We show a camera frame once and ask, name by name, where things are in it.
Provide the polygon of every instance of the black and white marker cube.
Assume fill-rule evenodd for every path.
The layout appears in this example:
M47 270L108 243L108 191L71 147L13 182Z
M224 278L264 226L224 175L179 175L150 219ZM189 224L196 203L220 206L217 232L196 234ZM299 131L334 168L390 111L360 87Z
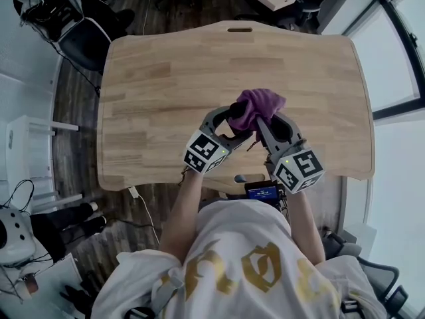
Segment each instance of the black and white marker cube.
M325 173L311 149L284 156L274 170L274 175L294 194L314 185Z
M206 173L219 166L229 151L212 138L197 130L186 145L183 161L199 173Z

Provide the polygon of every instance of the purple cloth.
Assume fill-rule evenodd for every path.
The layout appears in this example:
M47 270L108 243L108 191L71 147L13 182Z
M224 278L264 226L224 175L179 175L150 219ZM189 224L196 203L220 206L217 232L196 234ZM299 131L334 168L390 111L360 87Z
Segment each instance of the purple cloth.
M254 90L242 91L236 101L248 102L245 113L242 117L236 119L229 118L228 125L240 131L247 129L257 131L256 117L259 116L265 123L270 124L273 115L285 106L286 98L267 88L255 88Z

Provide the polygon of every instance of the hand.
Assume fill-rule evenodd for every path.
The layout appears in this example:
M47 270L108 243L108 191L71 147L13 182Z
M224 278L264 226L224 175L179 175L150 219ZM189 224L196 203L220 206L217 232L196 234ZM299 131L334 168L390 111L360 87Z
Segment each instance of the hand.
M39 286L33 274L28 274L26 276L25 286L27 287L29 294L35 293L39 290Z

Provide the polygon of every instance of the white desk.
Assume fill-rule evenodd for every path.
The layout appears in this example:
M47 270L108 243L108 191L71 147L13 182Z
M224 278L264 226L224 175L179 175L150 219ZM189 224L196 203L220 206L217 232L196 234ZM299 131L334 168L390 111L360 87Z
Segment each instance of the white desk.
M28 116L22 116L7 124L6 170L7 182L9 184L9 196L12 195L17 184L24 179L31 179L34 184L36 184L40 179L52 179L51 174L49 175L47 173L45 176L31 176L29 161L30 132L40 136L54 136L56 133L52 131L51 128L78 131L78 126L76 125L50 122L48 120L41 120L39 118L32 118ZM22 186L20 186L20 188L15 192L11 203L15 207L21 209L27 203L31 190L32 185L30 183L22 184ZM63 199L57 199L53 202L40 204L36 207L33 205L33 200L35 199L45 199L52 196L57 197L57 191L34 195L33 199L29 203L27 211L29 213L38 213L82 198L82 195L78 194Z

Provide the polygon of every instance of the digital display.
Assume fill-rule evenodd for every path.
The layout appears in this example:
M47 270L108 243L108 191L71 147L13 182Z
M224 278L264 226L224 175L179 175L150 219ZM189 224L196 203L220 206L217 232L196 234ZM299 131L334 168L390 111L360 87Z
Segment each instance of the digital display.
M252 189L248 190L248 197L250 199L277 199L278 198L278 192L276 190L276 187L263 187L258 189Z

